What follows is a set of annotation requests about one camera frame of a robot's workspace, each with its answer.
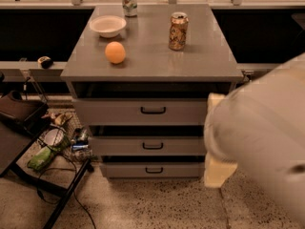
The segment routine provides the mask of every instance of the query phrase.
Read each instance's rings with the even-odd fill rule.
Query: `green object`
[[[30,161],[28,162],[28,168],[32,168],[34,171],[39,172],[45,166],[51,163],[55,155],[55,151],[51,150],[48,147],[44,147],[30,159]]]

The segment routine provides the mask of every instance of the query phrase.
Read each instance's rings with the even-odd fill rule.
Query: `silver can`
[[[136,0],[122,0],[125,16],[132,17],[137,15]]]
[[[179,51],[184,49],[187,40],[189,18],[185,12],[177,11],[172,14],[169,48]]]

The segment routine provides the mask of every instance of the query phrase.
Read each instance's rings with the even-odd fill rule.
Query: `metal stand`
[[[70,186],[68,188],[64,188],[61,186],[58,186],[56,184],[47,182],[45,180],[33,177],[26,172],[24,172],[16,163],[12,164],[10,166],[10,169],[17,174],[22,180],[26,181],[28,184],[37,186],[39,182],[39,189],[45,190],[48,193],[51,193],[53,195],[56,195],[58,197],[61,197],[55,210],[51,214],[48,222],[44,226],[44,229],[49,229],[52,228],[53,225],[56,223],[60,213],[63,211],[65,208],[67,202],[69,201],[72,193],[74,192],[76,186],[78,185],[79,181],[85,174],[85,172],[89,169],[91,169],[91,161],[87,159],[83,165],[81,166],[80,170],[77,172],[75,178],[71,182]]]

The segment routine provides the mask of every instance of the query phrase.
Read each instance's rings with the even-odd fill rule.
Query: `cable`
[[[56,136],[54,138],[54,142],[53,144],[55,144],[55,140],[58,138],[58,135],[59,135],[59,132],[62,131],[62,128],[59,128],[59,127],[55,127],[57,128],[57,133],[56,133]],[[27,129],[25,128],[26,132],[28,132],[30,135],[32,135],[32,133]],[[70,164],[72,164],[73,168],[74,169],[68,169],[68,168],[48,168],[48,169],[45,169],[43,172],[40,173],[38,179],[37,179],[37,183],[36,183],[36,189],[37,189],[37,195],[42,199],[44,200],[45,202],[49,203],[49,204],[57,204],[59,200],[57,200],[56,202],[51,202],[51,201],[48,201],[44,198],[44,195],[42,193],[42,191],[39,189],[39,180],[41,180],[41,176],[43,176],[47,171],[50,171],[50,170],[60,170],[60,171],[74,171],[74,179],[72,181],[71,184],[74,183],[74,180],[77,176],[77,168],[76,168],[76,165],[74,164],[74,162],[69,159],[67,156],[65,156],[62,152],[58,152],[57,150],[54,150],[49,144],[47,144],[43,139],[40,138],[40,136],[37,138],[37,141],[39,142],[39,144],[42,146],[42,147],[47,147],[49,148],[51,151],[53,152],[56,152],[57,155],[63,157],[64,159],[66,159]],[[92,226],[94,229],[96,229],[96,225],[94,223],[94,220],[92,218],[92,215],[90,214],[89,210],[78,200],[77,196],[76,196],[76,193],[73,191],[73,194],[74,194],[74,197],[75,197],[75,200],[77,201],[77,203],[83,208],[83,210],[87,213],[87,215],[89,216],[90,220],[91,220],[91,223],[92,223]]]
[[[229,222],[229,216],[228,216],[228,211],[227,211],[227,208],[226,208],[226,205],[225,205],[225,200],[224,200],[224,196],[222,194],[222,190],[221,190],[221,187],[217,189],[218,192],[219,192],[219,195],[221,197],[221,205],[222,205],[222,208],[224,210],[224,213],[225,213],[225,216],[226,216],[226,229],[231,229],[232,226]]]
[[[301,36],[301,34],[302,34],[303,32],[305,32],[305,30],[300,31],[300,32],[296,35],[295,39],[294,39],[294,40],[292,41],[292,43],[291,43],[291,47],[295,45],[295,42],[297,42],[297,39]]]
[[[27,77],[25,83],[23,84],[23,93],[26,97],[26,100],[28,100],[28,82],[29,82],[29,80],[31,80],[31,78]]]
[[[92,215],[90,214],[90,212],[88,211],[88,209],[87,209],[83,204],[81,204],[81,202],[78,200],[78,198],[77,198],[75,192],[73,192],[73,194],[74,194],[75,200],[78,202],[78,204],[83,208],[83,210],[84,210],[84,211],[87,213],[87,215],[89,216],[89,218],[90,218],[90,220],[91,220],[91,222],[92,222],[93,228],[96,229],[96,225],[95,225],[95,223],[94,223],[94,220],[93,220],[93,218],[92,218]]]

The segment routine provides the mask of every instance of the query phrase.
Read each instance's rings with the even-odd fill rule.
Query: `speckled floor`
[[[75,117],[71,126],[78,125]],[[34,144],[18,164],[29,174],[27,162],[37,153]],[[51,167],[72,168],[61,156]],[[88,208],[98,229],[277,229],[302,227],[238,170],[220,189],[207,189],[203,179],[106,179],[99,162],[86,173],[76,196]],[[67,187],[73,172],[49,171],[43,179]],[[37,196],[36,188],[8,172],[0,178],[0,228],[43,228],[54,205]],[[50,202],[57,197],[44,193]],[[71,197],[53,228],[93,228],[86,212]]]

